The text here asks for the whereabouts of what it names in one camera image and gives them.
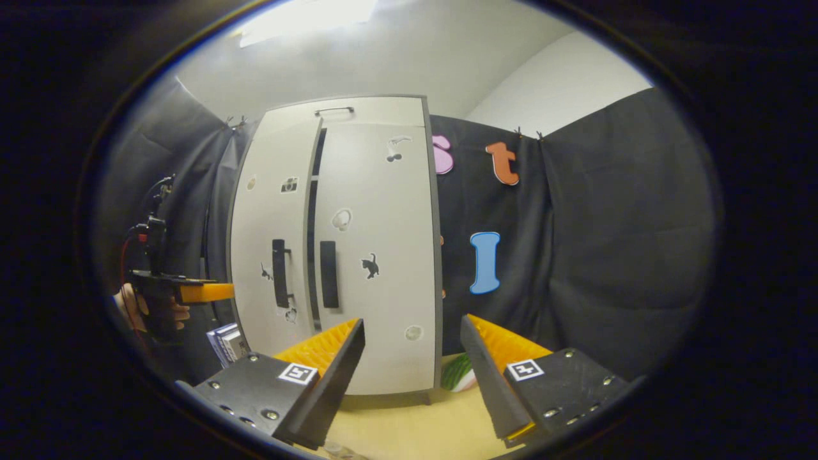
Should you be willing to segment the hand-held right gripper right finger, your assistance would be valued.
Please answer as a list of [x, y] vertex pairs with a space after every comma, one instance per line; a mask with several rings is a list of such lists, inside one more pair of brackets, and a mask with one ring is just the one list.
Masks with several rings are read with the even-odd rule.
[[472, 314], [462, 317], [459, 338], [493, 430], [509, 447], [557, 443], [637, 385], [579, 349], [550, 351]]

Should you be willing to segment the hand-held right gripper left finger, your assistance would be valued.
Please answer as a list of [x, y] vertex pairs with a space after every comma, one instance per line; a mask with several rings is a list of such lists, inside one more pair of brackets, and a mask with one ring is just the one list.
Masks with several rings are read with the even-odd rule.
[[251, 351], [197, 385], [176, 388], [208, 420], [258, 445], [325, 443], [366, 346], [354, 318], [269, 356]]

